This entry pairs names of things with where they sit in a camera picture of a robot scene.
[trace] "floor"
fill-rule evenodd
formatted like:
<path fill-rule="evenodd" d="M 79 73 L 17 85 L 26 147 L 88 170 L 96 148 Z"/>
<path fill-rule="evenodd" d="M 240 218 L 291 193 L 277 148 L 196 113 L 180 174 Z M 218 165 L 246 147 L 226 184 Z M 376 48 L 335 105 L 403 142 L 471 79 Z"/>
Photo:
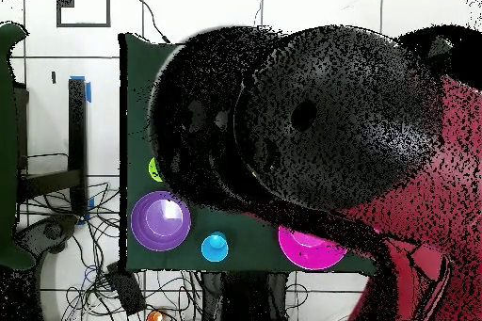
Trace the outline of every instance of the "floor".
<path fill-rule="evenodd" d="M 461 24 L 481 29 L 478 0 L 144 0 L 155 24 L 171 42 L 181 42 L 206 28 L 230 24 L 264 24 L 283 31 L 298 31 L 323 24 L 350 24 L 390 37 L 431 24 Z M 104 23 L 105 0 L 74 0 L 73 8 L 61 10 L 63 23 Z M 117 34 L 137 33 L 146 40 L 163 42 L 153 17 L 139 0 L 110 0 L 111 27 L 56 27 L 56 0 L 0 0 L 0 22 L 23 24 L 28 37 L 12 53 L 11 65 L 17 81 L 30 91 L 28 106 L 28 152 L 30 155 L 66 153 L 68 150 L 68 95 L 70 76 L 84 75 L 91 84 L 88 103 L 88 182 L 90 196 L 102 192 L 108 183 L 112 196 L 119 188 L 119 45 Z M 29 159 L 30 173 L 65 169 L 62 155 Z M 99 203 L 100 196 L 94 198 Z M 42 218 L 45 210 L 30 202 L 23 207 L 21 227 Z M 119 198 L 104 206 L 104 217 L 119 218 Z M 101 220 L 93 218 L 95 227 Z M 87 265 L 93 265 L 92 238 L 87 225 L 76 226 L 75 241 L 64 251 L 49 255 L 41 277 L 41 301 L 46 321 L 61 321 L 69 302 L 76 298 L 72 287 L 86 289 Z M 104 263 L 119 258 L 115 229 L 99 239 Z M 186 306 L 186 292 L 179 292 L 183 280 L 178 272 L 145 271 L 137 274 L 149 304 L 174 309 Z M 290 321 L 340 321 L 350 314 L 366 284 L 358 274 L 292 273 L 286 295 Z M 120 304 L 108 299 L 109 309 Z M 104 315 L 87 314 L 83 321 L 145 321 L 145 313 L 113 318 L 97 303 Z M 182 313 L 188 321 L 191 308 Z M 180 320 L 179 312 L 171 314 Z M 69 321 L 80 321 L 77 314 Z"/>

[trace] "wire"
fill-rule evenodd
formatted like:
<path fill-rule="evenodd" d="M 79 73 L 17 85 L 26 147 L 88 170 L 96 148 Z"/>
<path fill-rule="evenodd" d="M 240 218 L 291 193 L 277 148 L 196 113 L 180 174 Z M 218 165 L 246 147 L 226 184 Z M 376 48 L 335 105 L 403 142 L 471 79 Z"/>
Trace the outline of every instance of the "wire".
<path fill-rule="evenodd" d="M 254 15 L 254 22 L 253 22 L 254 26 L 256 25 L 256 18 L 258 17 L 258 13 L 260 13 L 260 10 L 261 10 L 261 0 L 258 0 L 258 1 L 260 2 L 260 7 L 256 11 L 256 15 Z"/>
<path fill-rule="evenodd" d="M 153 17 L 153 26 L 154 26 L 155 30 L 157 30 L 157 32 L 161 35 L 162 40 L 164 40 L 167 44 L 170 44 L 169 39 L 168 39 L 166 36 L 164 36 L 164 34 L 163 34 L 163 33 L 157 28 L 157 26 L 155 25 L 154 14 L 153 14 L 153 11 L 151 10 L 151 7 L 149 7 L 145 1 L 143 1 L 143 0 L 139 0 L 139 1 L 140 1 L 144 6 L 146 6 L 146 8 L 147 8 L 147 9 L 149 10 L 149 12 L 151 13 L 151 16 Z"/>

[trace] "dark green board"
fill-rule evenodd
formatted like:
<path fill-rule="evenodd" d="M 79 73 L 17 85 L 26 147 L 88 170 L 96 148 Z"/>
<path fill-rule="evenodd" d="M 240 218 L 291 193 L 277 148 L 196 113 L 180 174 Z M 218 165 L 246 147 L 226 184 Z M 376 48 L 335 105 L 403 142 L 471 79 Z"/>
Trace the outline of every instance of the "dark green board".
<path fill-rule="evenodd" d="M 164 183 L 149 174 L 153 157 L 146 125 L 147 107 L 155 76 L 164 61 L 177 47 L 174 44 L 151 44 L 126 34 L 127 43 L 127 268 L 129 270 L 207 270 L 207 271 L 296 271 L 283 255 L 278 230 L 243 215 L 213 212 L 187 202 L 191 213 L 191 230 L 178 248 L 156 252 L 143 248 L 130 228 L 130 214 L 136 202 L 153 191 L 169 191 Z M 210 263 L 201 255 L 203 239 L 214 231 L 223 232 L 228 240 L 229 255 L 221 263 Z M 359 272 L 372 275 L 373 263 L 348 253 L 333 272 Z"/>

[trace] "cyan cup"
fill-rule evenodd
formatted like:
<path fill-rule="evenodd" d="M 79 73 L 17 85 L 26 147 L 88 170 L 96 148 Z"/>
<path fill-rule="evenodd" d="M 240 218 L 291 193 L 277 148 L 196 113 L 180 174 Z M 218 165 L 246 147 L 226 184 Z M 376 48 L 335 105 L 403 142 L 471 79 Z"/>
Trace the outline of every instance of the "cyan cup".
<path fill-rule="evenodd" d="M 228 256 L 228 241 L 222 232 L 208 235 L 201 245 L 201 253 L 209 262 L 221 262 Z"/>

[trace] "purple bowl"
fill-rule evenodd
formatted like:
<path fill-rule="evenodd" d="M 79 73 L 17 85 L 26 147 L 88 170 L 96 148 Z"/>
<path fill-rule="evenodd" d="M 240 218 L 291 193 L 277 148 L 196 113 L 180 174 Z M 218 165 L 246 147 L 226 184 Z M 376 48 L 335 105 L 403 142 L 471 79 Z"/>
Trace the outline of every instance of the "purple bowl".
<path fill-rule="evenodd" d="M 191 216 L 184 202 L 167 191 L 142 197 L 131 214 L 136 240 L 150 250 L 164 251 L 183 243 L 191 228 Z"/>

